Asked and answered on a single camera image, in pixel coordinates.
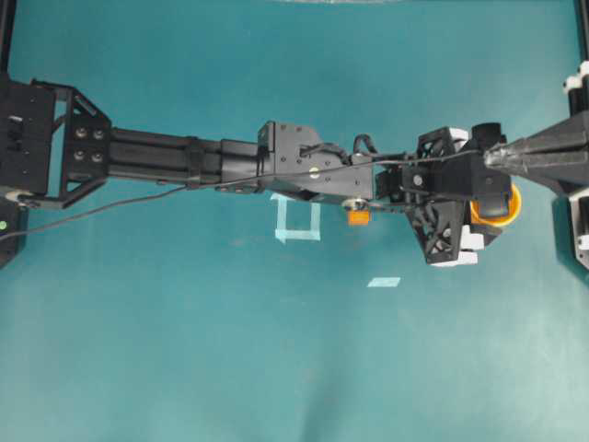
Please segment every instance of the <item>screw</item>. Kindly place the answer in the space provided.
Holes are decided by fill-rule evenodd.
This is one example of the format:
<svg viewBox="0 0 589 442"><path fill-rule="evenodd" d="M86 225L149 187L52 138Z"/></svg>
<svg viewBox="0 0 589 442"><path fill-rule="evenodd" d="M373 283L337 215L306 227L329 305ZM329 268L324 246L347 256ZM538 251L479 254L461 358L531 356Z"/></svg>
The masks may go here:
<svg viewBox="0 0 589 442"><path fill-rule="evenodd" d="M88 131L86 130L86 127L78 127L75 130L75 136L77 136L78 138L86 138L88 136Z"/></svg>
<svg viewBox="0 0 589 442"><path fill-rule="evenodd" d="M94 139L102 140L104 139L104 131L102 129L97 129L94 131Z"/></svg>

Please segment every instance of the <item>bolt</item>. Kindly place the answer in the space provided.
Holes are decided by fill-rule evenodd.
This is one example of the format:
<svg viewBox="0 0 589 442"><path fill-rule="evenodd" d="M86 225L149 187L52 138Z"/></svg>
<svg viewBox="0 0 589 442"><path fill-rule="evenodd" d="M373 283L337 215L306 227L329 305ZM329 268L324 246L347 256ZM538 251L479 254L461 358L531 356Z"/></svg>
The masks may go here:
<svg viewBox="0 0 589 442"><path fill-rule="evenodd" d="M75 136L78 138L86 138L88 136L88 131L86 130L86 127L78 127L75 130Z"/></svg>
<svg viewBox="0 0 589 442"><path fill-rule="evenodd" d="M319 172L318 168L309 169L309 173L310 173L309 176L311 177L312 180L316 180L317 178L319 178L319 174L316 172Z"/></svg>
<svg viewBox="0 0 589 442"><path fill-rule="evenodd" d="M104 131L102 129L97 129L96 131L94 131L94 139L95 140L104 139Z"/></svg>

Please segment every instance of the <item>white cable clip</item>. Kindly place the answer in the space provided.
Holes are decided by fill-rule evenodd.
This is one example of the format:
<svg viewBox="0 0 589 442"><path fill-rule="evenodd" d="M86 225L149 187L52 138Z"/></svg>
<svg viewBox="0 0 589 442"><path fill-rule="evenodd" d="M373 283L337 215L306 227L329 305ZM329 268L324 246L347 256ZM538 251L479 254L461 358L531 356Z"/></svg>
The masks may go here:
<svg viewBox="0 0 589 442"><path fill-rule="evenodd" d="M579 76L570 76L563 85L564 95L569 95L569 92L573 89L580 89L581 87L583 87L583 81L581 81L581 78Z"/></svg>

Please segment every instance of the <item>black cable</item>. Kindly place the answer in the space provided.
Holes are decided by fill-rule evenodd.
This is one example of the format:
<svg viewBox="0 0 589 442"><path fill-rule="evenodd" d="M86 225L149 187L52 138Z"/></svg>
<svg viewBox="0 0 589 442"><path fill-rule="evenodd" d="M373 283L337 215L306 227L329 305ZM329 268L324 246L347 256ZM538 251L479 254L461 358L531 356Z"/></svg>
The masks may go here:
<svg viewBox="0 0 589 442"><path fill-rule="evenodd" d="M71 221L76 221L78 219L82 219L82 218L86 218L88 216L99 214L101 212L105 212L105 211L107 211L109 209L113 209L115 207L120 207L122 205L135 204L135 203L145 203L145 202L148 202L148 201L158 200L160 198L164 198L166 196L169 196L172 193L176 193L176 192L179 192L179 191L184 191L186 189L187 189L186 186L182 186L182 187L177 187L176 189L172 189L171 191L167 191L167 192L163 192L163 193L158 193L156 195L142 196L140 198L132 198L132 199L129 199L129 200L115 201L114 203L103 205L101 207L98 207L98 208L92 209L92 210L88 210L87 212L83 212L81 214L69 216L67 218L60 219L58 221L54 221L54 222L52 222L50 224L46 224L44 226L30 228L29 230L19 230L17 232L6 233L5 235L0 236L0 242L5 241L5 240L10 239L10 238L22 237L23 235L29 235L31 233L44 232L45 230L49 230L50 228L60 227L60 226L63 226L64 224L67 224L67 223L69 223Z"/></svg>
<svg viewBox="0 0 589 442"><path fill-rule="evenodd" d="M219 187L237 186L238 184L247 184L249 182L255 182L258 180L268 180L268 179L276 179L276 178L288 179L288 178L308 177L310 175L329 174L329 173L341 172L342 170L347 170L347 169L365 168L368 166L384 166L384 165L404 166L404 165L421 164L421 163L440 163L440 162L444 162L448 159L454 159L457 157L464 157L466 155L473 155L473 154L479 154L479 151L465 150L462 152L458 152L457 154L448 155L446 157L416 158L416 159L382 159L382 160L377 160L377 161L367 161L365 163L354 164L351 166L340 166L338 168L333 168L333 169L322 169L322 170L309 171L309 172L272 173L272 174L268 174L268 175L259 175L258 177L242 178L240 180L217 182L215 184L203 184L199 187L199 189L216 189Z"/></svg>
<svg viewBox="0 0 589 442"><path fill-rule="evenodd" d="M359 134L353 140L353 153L360 153L360 145L364 144L370 154L378 154L375 147L375 142L372 141L372 137L369 134Z"/></svg>
<svg viewBox="0 0 589 442"><path fill-rule="evenodd" d="M254 177L254 178L244 178L241 180L218 182L216 184L203 184L198 189L211 189L211 188L218 188L218 187L235 186L238 184L245 184L248 182L253 182L253 181L262 180L262 179L305 177L305 176L315 175L315 174L319 174L319 173L334 173L334 172L339 172L339 171L346 170L346 169L365 168L367 166L374 166L374 165L402 166L402 165L410 165L410 164L442 162L442 161L446 161L448 159L462 157L464 155L470 155L470 154L475 154L475 153L478 153L478 152L474 151L474 150L468 150L468 151L459 152L457 154L449 155L447 157L417 158L417 159L383 159L383 160L378 160L378 161L368 161L366 163L354 164L352 166L341 166L339 168L324 169L324 170L312 171L312 172L283 173L283 174L274 173L274 174L268 174L268 175L260 175L258 177ZM148 201L158 200L160 198L165 198L166 196L169 196L173 193L185 191L187 189L188 189L187 186L182 186L182 187L177 187L176 189L172 189L171 191L158 193L156 195L142 196L139 198L132 198L129 200L116 201L114 203L106 204L106 205L103 205L103 206L98 207L96 209L92 209L87 212L83 212L81 214L72 215L67 218L54 221L54 222L52 222L50 224L46 224L44 226L34 227L34 228L30 228L28 230L19 230L16 232L11 232L11 233L6 233L4 235L0 235L0 242L5 241L10 238L21 237L23 235L30 235L32 233L41 233L41 232L44 232L45 230L49 230L51 228L63 226L64 224L67 224L71 221L77 221L78 219L87 218L89 216L96 215L101 212L105 212L107 210L113 209L115 207L120 207L122 205L135 204L135 203L145 203ZM380 204L374 204L373 207L377 208L379 205Z"/></svg>

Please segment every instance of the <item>orange roller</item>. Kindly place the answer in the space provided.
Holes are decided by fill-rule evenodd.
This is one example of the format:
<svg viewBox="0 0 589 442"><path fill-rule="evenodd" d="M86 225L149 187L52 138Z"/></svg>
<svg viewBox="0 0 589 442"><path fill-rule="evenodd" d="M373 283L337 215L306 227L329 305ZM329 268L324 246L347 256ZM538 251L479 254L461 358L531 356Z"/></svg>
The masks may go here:
<svg viewBox="0 0 589 442"><path fill-rule="evenodd" d="M474 224L487 224L494 227L506 227L515 221L522 210L522 194L519 189L512 184L512 198L508 204L509 214L499 218L483 218L479 215L479 203L476 201L470 202L470 215Z"/></svg>

